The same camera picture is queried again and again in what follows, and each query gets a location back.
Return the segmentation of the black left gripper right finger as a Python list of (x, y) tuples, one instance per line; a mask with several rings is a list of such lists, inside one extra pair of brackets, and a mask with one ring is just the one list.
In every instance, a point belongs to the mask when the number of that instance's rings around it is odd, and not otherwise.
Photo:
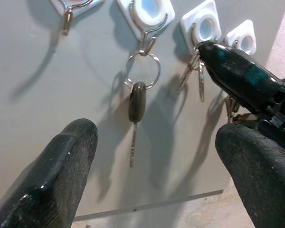
[(285, 150), (240, 124), (220, 127), (215, 147), (255, 228), (285, 228)]

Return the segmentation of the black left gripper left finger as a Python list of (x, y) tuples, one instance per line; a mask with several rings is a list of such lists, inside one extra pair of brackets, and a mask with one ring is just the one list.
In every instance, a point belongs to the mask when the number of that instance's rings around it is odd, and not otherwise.
[(0, 228), (71, 228), (97, 143), (91, 120), (69, 123), (0, 199)]

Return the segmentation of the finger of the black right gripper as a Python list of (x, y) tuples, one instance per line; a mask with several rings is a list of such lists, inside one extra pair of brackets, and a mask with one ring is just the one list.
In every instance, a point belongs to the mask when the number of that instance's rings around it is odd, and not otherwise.
[(266, 75), (274, 75), (244, 51), (214, 40), (197, 45), (213, 82), (250, 112), (266, 111)]
[(275, 127), (268, 120), (258, 120), (253, 114), (238, 114), (233, 118), (232, 123), (254, 129), (285, 149), (285, 129)]

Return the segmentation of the silver key bunch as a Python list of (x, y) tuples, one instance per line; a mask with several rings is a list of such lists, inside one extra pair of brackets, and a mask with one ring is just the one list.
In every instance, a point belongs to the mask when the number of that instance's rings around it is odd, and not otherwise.
[(198, 72), (198, 84), (199, 84), (199, 97), (200, 97), (200, 101), (203, 103), (205, 101), (203, 68), (204, 68), (204, 63), (201, 61), (199, 53), (196, 52), (195, 54), (192, 55), (191, 59), (189, 60), (187, 64), (187, 67), (181, 77), (180, 84), (177, 89), (177, 93), (179, 94), (183, 90), (192, 72), (197, 71)]

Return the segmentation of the grey hook board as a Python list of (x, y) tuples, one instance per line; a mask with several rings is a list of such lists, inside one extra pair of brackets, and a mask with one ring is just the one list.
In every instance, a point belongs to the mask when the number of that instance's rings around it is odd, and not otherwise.
[(78, 216), (223, 191), (230, 176), (214, 146), (227, 120), (223, 93), (205, 76), (201, 102), (196, 73), (176, 92), (190, 57), (180, 20), (202, 2), (171, 0), (175, 19), (152, 48), (161, 76), (147, 91), (130, 168), (133, 126), (122, 72), (138, 43), (116, 0), (79, 16), (68, 36), (49, 0), (0, 0), (0, 199), (78, 118), (92, 120), (99, 137)]

